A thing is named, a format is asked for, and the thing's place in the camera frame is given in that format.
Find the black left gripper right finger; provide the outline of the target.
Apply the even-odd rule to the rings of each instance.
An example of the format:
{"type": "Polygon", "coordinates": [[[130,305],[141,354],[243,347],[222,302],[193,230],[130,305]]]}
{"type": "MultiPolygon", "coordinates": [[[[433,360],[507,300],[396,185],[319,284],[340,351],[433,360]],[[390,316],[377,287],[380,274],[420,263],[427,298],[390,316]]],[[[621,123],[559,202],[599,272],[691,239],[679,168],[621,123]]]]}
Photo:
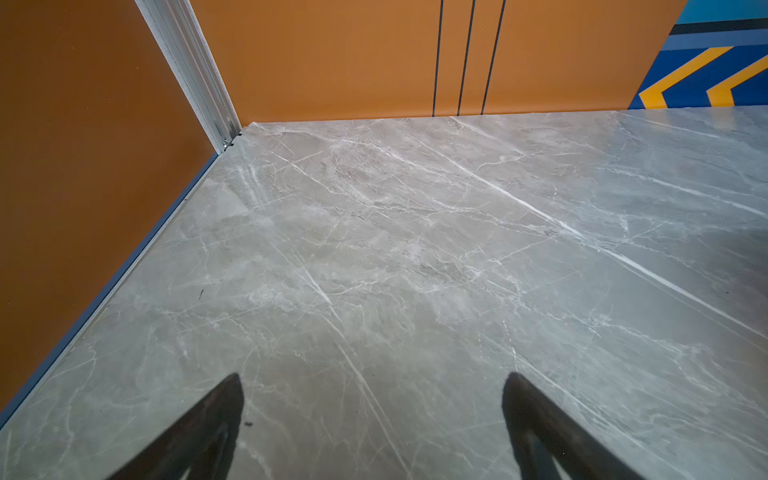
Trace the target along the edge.
{"type": "Polygon", "coordinates": [[[639,479],[524,375],[508,375],[502,412],[523,479],[639,479]]]}

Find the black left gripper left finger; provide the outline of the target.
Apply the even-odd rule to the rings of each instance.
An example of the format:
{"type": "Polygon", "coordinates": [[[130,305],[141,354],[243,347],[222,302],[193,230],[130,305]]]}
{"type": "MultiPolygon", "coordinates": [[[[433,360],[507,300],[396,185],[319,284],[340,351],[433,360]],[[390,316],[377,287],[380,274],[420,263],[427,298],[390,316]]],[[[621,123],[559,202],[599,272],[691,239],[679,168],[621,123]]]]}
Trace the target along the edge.
{"type": "Polygon", "coordinates": [[[244,408],[238,374],[226,376],[112,479],[225,479],[244,408]]]}

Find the aluminium corner post left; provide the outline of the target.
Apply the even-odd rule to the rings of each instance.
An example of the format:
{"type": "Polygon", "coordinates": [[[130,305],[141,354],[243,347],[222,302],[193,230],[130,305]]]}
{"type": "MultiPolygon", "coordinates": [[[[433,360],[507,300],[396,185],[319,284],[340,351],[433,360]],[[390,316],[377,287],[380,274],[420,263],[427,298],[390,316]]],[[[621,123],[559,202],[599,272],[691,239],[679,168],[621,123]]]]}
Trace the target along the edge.
{"type": "Polygon", "coordinates": [[[189,0],[136,0],[140,13],[216,153],[242,125],[189,0]]]}

